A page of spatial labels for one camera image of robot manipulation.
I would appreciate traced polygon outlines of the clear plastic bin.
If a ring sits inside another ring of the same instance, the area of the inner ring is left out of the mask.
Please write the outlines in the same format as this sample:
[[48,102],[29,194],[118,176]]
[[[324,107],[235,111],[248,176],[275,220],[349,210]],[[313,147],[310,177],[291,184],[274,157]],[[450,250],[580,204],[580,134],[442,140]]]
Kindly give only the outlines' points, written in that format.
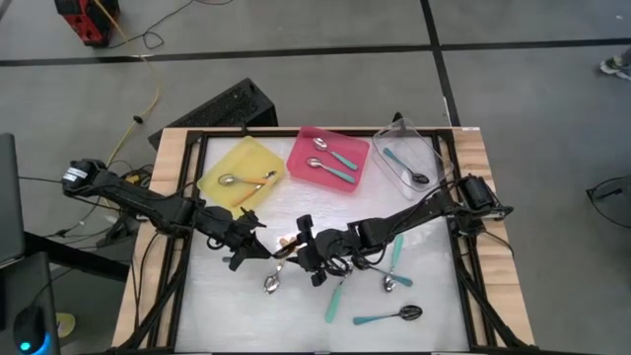
[[[423,136],[411,120],[404,118],[404,121],[404,127],[392,127],[390,124],[373,136],[372,158],[398,192],[405,199],[415,201],[444,182],[454,165],[439,152],[441,141],[437,136],[431,133]],[[389,148],[413,172],[427,176],[429,183],[413,182],[402,166],[384,154],[384,148]]]

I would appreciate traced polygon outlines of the person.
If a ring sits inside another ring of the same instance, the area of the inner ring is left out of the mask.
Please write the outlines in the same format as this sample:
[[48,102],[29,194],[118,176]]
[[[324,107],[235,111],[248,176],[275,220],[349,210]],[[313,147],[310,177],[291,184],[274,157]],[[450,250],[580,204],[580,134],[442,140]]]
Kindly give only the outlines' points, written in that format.
[[620,55],[611,56],[599,64],[601,73],[631,81],[631,46]]

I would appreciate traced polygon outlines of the black desk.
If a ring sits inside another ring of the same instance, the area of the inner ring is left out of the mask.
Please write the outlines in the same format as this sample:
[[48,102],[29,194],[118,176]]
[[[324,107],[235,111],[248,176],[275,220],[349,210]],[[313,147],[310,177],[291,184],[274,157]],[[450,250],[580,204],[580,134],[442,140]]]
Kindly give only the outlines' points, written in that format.
[[42,313],[44,342],[32,355],[60,355],[48,257],[39,252],[0,268],[0,355],[25,355],[14,339],[14,321],[23,309]]

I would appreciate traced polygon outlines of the yellow plastic bin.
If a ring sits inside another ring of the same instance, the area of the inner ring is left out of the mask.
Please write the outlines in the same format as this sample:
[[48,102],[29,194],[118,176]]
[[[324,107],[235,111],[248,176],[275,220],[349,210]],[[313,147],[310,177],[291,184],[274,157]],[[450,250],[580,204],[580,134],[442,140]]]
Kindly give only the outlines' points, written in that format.
[[[238,182],[224,186],[218,177],[232,174],[239,178],[264,178],[276,171],[268,183],[255,195],[237,207],[234,200],[250,191],[255,184]],[[203,174],[196,182],[201,197],[209,205],[217,205],[228,209],[235,218],[243,214],[241,208],[254,210],[273,191],[277,182],[285,175],[284,161],[254,138],[209,138],[203,165]]]

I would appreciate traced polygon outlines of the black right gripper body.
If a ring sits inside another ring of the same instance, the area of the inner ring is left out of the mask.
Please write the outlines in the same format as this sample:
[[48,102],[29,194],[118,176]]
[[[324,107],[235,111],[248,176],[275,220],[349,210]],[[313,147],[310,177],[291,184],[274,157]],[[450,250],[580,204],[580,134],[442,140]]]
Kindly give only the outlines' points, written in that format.
[[351,272],[352,263],[346,257],[351,256],[353,251],[351,244],[347,241],[346,232],[326,229],[314,235],[311,215],[299,217],[297,226],[299,234],[312,236],[312,241],[306,247],[299,249],[310,249],[313,261],[311,263],[297,262],[310,274],[314,287],[321,286],[328,275],[343,277]]

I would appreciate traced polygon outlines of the pink plastic bin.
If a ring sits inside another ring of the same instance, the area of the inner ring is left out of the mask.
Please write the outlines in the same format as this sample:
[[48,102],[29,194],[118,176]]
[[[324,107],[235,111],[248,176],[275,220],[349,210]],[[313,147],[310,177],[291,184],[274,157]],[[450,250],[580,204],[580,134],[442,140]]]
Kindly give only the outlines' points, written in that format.
[[[319,151],[313,143],[315,137],[322,138],[330,149],[355,163],[359,169],[352,171],[329,153]],[[286,167],[293,178],[325,186],[329,189],[351,193],[359,186],[369,151],[370,144],[365,140],[316,127],[305,126],[299,130],[294,146],[287,159]],[[309,157],[320,159],[326,166],[353,177],[356,182],[352,184],[330,174],[322,168],[309,167],[306,164],[306,160]]]

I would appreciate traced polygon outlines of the yellow round disc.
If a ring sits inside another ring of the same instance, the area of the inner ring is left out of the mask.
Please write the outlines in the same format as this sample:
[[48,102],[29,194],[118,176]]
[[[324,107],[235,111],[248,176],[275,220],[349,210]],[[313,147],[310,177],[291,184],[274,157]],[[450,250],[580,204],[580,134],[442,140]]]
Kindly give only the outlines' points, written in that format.
[[76,327],[76,318],[69,313],[56,313],[55,318],[58,338],[68,337]]

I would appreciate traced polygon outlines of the black computer mouse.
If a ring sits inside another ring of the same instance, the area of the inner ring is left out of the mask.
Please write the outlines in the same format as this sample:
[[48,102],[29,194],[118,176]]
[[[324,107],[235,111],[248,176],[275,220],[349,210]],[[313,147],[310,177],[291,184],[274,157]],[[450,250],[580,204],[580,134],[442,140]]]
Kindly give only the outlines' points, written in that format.
[[50,334],[46,330],[41,307],[28,306],[16,315],[13,338],[21,355],[45,355],[50,345]]

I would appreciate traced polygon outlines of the black metal beam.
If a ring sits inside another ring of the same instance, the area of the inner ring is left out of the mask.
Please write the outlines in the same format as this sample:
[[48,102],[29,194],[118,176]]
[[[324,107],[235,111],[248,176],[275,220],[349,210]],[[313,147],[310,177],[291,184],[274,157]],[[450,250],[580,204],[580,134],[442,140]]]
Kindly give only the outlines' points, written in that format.
[[122,262],[70,248],[29,232],[24,235],[25,255],[45,252],[52,263],[115,281],[127,280],[129,266]]

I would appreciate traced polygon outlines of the red black portable generator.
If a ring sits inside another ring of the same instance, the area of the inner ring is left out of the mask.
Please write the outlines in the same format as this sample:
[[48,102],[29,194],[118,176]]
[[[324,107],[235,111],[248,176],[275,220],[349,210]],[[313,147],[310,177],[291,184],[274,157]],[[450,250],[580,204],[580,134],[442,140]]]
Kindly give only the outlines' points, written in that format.
[[85,46],[106,47],[113,24],[97,2],[113,19],[119,14],[118,0],[54,0],[54,5]]

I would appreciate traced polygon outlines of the black metal table frame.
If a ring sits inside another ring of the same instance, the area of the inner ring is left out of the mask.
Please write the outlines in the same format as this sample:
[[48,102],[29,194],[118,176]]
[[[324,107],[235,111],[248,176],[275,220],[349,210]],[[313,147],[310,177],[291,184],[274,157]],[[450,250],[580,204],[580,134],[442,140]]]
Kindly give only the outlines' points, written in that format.
[[[150,188],[157,192],[174,192],[181,179],[192,180],[195,169],[201,164],[199,140],[203,133],[213,138],[251,136],[289,137],[296,136],[297,127],[254,127],[247,132],[235,127],[223,128],[168,128],[163,133],[161,146],[154,164]],[[442,137],[443,158],[455,164],[455,171],[481,176],[494,186],[492,172],[481,131],[478,127],[420,127],[419,133],[437,133]],[[182,258],[178,249],[180,242],[171,243],[166,237],[154,239],[155,228],[143,223],[135,240],[131,260],[134,267],[128,273],[118,319],[111,341],[119,347],[134,331],[136,317],[144,319],[155,304],[164,284],[163,274],[171,277],[176,263]],[[534,338],[529,323],[526,305],[520,286],[515,263],[508,255],[480,241],[476,247],[478,259],[468,261],[469,271],[478,266],[476,279],[484,284],[489,303],[495,308],[503,322],[520,340],[533,344]]]

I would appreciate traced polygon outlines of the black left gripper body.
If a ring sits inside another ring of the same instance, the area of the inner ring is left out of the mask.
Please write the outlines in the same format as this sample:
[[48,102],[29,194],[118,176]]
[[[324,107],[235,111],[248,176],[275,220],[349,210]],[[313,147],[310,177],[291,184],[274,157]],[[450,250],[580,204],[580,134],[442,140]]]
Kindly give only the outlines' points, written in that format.
[[236,271],[246,259],[256,259],[245,258],[245,241],[256,237],[256,228],[265,228],[252,210],[241,210],[243,214],[237,219],[233,218],[229,210],[220,206],[199,210],[199,232],[207,236],[207,247],[228,248],[233,254],[228,264],[232,271]]

